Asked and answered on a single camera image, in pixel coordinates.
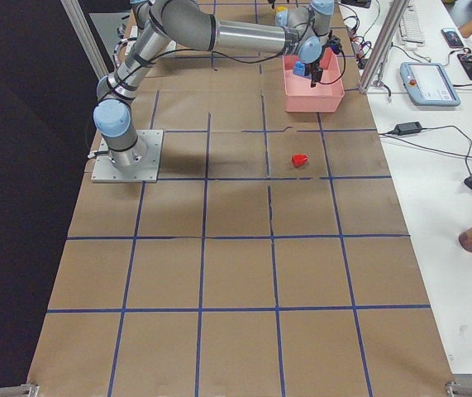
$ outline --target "blue tablet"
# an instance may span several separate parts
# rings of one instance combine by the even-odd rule
[[[441,64],[404,62],[401,78],[410,99],[422,106],[458,106],[461,101]]]

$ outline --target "black power adapter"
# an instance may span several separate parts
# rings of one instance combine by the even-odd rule
[[[389,135],[410,135],[410,134],[418,134],[423,130],[421,124],[419,122],[402,122],[395,126],[392,131],[388,131],[387,134]]]

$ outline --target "white table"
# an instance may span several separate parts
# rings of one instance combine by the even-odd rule
[[[381,17],[367,40],[375,40],[388,12],[388,0],[380,2]],[[427,45],[418,53],[444,64],[450,49],[440,30],[454,27],[454,22],[439,0],[416,0],[416,5],[427,39]],[[345,8],[341,10],[344,17],[351,15]],[[377,7],[373,2],[370,10],[355,10],[361,19],[362,34],[374,20]],[[454,124],[472,138],[472,91],[458,91],[462,104],[457,108],[416,107],[398,76],[398,67],[404,61],[409,60],[399,50],[390,51],[384,82],[394,93],[391,103],[385,91],[369,90],[378,131],[391,131],[400,122],[418,121],[424,127]],[[455,54],[446,70],[454,84],[470,83]],[[451,128],[406,139],[445,151],[468,150],[468,141]],[[382,142],[451,370],[454,374],[472,374],[472,254],[463,250],[457,239],[472,226],[472,191],[463,184],[468,176],[465,163],[392,139],[382,138]]]

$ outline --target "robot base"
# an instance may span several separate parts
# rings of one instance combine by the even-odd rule
[[[138,139],[147,144],[147,155],[138,165],[129,169],[116,168],[107,155],[100,155],[94,164],[92,181],[95,183],[116,182],[156,182],[159,176],[160,152],[162,151],[162,130],[137,130]],[[107,143],[102,139],[99,151],[107,151]]]

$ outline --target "pink plastic box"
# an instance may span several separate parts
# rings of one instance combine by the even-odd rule
[[[344,98],[342,79],[334,84],[317,84],[311,88],[311,80],[293,74],[296,55],[284,56],[285,112],[335,112]],[[326,49],[320,61],[323,83],[335,81],[341,75],[338,59],[331,49]]]

